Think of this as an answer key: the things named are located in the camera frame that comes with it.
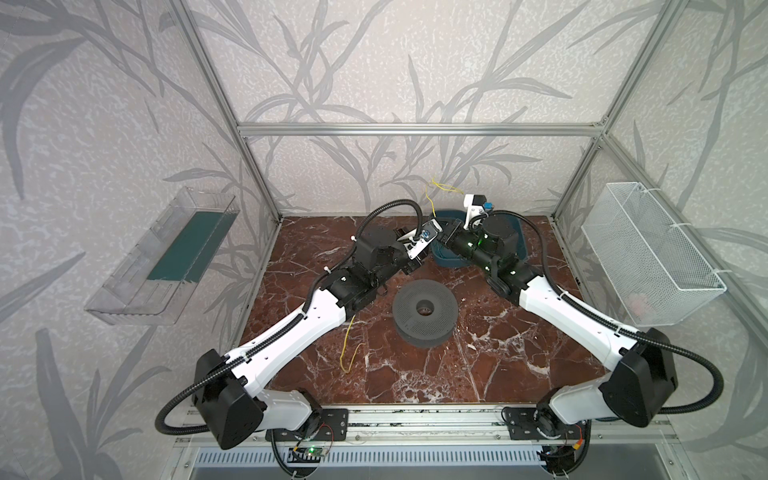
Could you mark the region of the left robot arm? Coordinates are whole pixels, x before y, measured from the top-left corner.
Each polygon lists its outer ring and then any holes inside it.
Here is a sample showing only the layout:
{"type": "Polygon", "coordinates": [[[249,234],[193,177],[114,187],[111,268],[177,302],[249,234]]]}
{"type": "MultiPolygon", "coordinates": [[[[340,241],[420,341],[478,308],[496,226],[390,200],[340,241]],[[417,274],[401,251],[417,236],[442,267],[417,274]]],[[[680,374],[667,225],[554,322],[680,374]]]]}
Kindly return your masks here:
{"type": "Polygon", "coordinates": [[[376,208],[360,222],[345,256],[315,278],[296,310],[225,354],[202,355],[193,384],[160,409],[155,429],[168,436],[209,432],[227,450],[255,432],[312,428],[321,412],[313,397],[270,391],[268,384],[317,339],[371,304],[395,274],[419,268],[441,231],[413,200],[376,208]]]}

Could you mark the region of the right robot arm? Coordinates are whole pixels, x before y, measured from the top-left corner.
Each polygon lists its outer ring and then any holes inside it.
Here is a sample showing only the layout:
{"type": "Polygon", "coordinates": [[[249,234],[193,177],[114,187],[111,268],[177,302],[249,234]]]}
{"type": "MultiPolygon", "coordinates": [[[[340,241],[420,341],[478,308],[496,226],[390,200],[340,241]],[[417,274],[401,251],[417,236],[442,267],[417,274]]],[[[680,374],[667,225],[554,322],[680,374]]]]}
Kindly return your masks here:
{"type": "Polygon", "coordinates": [[[584,303],[561,288],[548,267],[536,269],[513,252],[504,252],[492,229],[505,212],[471,218],[441,219],[440,244],[479,268],[499,297],[530,312],[568,335],[598,359],[604,376],[551,390],[537,406],[540,433],[556,436],[564,425],[598,419],[618,419],[644,428],[654,417],[703,410],[720,399],[725,381],[710,360],[673,345],[661,331],[632,328],[584,303]],[[674,359],[680,356],[704,368],[712,378],[707,394],[693,402],[670,406],[679,385],[674,359]]]}

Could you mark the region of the dark grey foam spool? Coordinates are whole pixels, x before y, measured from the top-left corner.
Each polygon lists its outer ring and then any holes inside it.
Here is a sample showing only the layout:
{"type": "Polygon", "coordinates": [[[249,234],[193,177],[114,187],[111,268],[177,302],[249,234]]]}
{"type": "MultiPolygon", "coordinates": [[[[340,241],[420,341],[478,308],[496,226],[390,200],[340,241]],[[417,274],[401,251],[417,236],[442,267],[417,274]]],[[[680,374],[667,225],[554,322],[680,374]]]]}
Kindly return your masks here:
{"type": "Polygon", "coordinates": [[[429,349],[446,342],[458,322],[459,306],[452,291],[434,280],[405,284],[392,304],[395,329],[410,345],[429,349]]]}

